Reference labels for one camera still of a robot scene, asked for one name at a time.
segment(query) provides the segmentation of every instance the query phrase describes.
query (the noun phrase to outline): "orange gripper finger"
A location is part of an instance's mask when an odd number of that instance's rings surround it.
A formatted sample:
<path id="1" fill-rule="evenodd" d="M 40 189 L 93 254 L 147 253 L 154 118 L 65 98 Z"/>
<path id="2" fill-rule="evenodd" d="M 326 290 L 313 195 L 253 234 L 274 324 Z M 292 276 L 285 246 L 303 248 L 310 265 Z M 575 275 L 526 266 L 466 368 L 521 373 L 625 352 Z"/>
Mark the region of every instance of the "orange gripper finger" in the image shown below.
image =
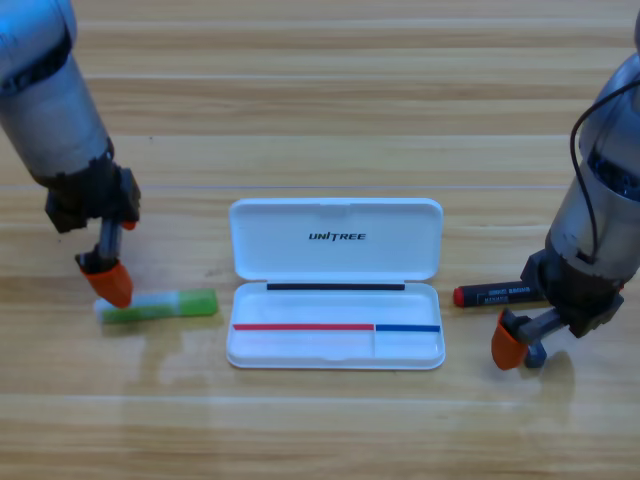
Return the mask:
<path id="1" fill-rule="evenodd" d="M 500 370 L 511 370 L 524 362 L 529 348 L 507 332 L 502 325 L 503 316 L 504 312 L 498 318 L 498 326 L 491 339 L 491 355 Z"/>
<path id="2" fill-rule="evenodd" d="M 129 272 L 120 262 L 108 272 L 86 274 L 87 280 L 95 292 L 107 302 L 118 308 L 131 304 L 133 282 Z"/>

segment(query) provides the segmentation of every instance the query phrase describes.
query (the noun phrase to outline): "red line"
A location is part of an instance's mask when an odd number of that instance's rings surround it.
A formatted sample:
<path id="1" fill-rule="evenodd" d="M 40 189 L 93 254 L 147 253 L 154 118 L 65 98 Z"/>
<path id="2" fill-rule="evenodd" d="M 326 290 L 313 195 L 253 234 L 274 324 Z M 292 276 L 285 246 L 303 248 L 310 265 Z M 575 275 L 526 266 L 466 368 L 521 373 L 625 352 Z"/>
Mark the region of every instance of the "red line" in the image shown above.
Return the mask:
<path id="1" fill-rule="evenodd" d="M 233 326 L 235 330 L 370 330 L 373 324 L 369 323 L 238 323 Z"/>

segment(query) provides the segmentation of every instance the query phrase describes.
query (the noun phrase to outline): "black cable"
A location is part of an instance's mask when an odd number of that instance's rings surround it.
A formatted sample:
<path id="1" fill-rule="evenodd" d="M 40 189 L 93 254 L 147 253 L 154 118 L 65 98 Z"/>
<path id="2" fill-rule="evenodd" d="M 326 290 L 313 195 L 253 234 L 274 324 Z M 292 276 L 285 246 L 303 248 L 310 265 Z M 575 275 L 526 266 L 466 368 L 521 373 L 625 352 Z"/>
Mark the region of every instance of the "black cable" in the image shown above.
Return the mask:
<path id="1" fill-rule="evenodd" d="M 593 204 L 591 203 L 591 197 L 589 196 L 589 192 L 587 191 L 587 185 L 584 183 L 584 178 L 582 177 L 582 172 L 580 171 L 580 165 L 578 165 L 578 157 L 576 156 L 576 136 L 578 135 L 578 130 L 582 126 L 589 116 L 603 107 L 607 103 L 609 103 L 614 98 L 627 93 L 632 88 L 636 88 L 640 86 L 640 80 L 634 80 L 631 83 L 620 87 L 619 89 L 613 91 L 609 95 L 603 97 L 598 100 L 596 103 L 591 105 L 582 115 L 578 118 L 578 121 L 571 129 L 571 137 L 569 140 L 569 148 L 571 151 L 571 161 L 573 162 L 573 168 L 576 171 L 576 178 L 578 179 L 578 183 L 580 184 L 580 189 L 582 190 L 582 195 L 584 196 L 584 200 L 587 203 L 587 210 L 589 211 L 589 218 L 591 219 L 591 234 L 593 236 L 593 248 L 591 250 L 591 255 L 588 258 L 589 263 L 594 263 L 596 260 L 596 254 L 598 253 L 598 226 L 596 224 L 596 214 L 593 211 Z"/>

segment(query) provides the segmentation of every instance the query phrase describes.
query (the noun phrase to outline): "box lid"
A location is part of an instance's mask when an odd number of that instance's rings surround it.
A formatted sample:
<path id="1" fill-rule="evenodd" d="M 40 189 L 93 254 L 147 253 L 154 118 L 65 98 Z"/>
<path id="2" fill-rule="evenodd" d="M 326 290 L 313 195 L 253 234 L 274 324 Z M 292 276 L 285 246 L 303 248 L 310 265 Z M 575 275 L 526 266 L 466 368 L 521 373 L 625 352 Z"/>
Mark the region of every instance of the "box lid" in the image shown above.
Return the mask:
<path id="1" fill-rule="evenodd" d="M 401 282 L 438 270 L 443 213 L 431 199 L 246 199 L 230 222 L 247 280 Z"/>

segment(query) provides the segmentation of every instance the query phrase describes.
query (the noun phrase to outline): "black label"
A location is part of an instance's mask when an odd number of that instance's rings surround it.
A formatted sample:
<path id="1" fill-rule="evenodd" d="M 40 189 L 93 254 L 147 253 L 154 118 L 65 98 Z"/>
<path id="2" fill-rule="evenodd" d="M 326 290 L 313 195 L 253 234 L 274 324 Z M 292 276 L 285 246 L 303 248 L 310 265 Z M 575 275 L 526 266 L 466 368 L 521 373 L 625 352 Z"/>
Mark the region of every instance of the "black label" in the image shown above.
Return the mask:
<path id="1" fill-rule="evenodd" d="M 335 242 L 336 240 L 365 240 L 367 238 L 366 233 L 310 233 L 309 240 L 330 240 Z"/>

